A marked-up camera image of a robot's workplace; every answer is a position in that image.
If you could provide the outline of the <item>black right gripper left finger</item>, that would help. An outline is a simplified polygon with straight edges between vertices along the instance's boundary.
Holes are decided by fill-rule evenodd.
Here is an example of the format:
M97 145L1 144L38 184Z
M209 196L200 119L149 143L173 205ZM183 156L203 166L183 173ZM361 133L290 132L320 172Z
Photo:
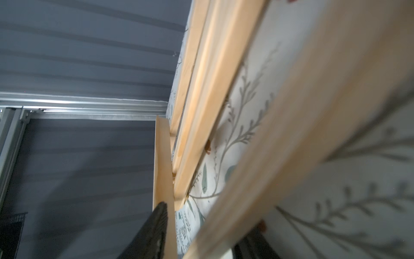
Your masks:
M165 254L168 205L159 203L117 259L162 259Z

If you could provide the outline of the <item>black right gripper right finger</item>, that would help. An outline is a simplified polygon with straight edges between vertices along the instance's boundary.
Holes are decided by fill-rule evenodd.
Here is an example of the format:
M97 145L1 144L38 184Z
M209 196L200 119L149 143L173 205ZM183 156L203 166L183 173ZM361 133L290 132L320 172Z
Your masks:
M232 249L234 259L281 259L263 236L264 223L257 224Z

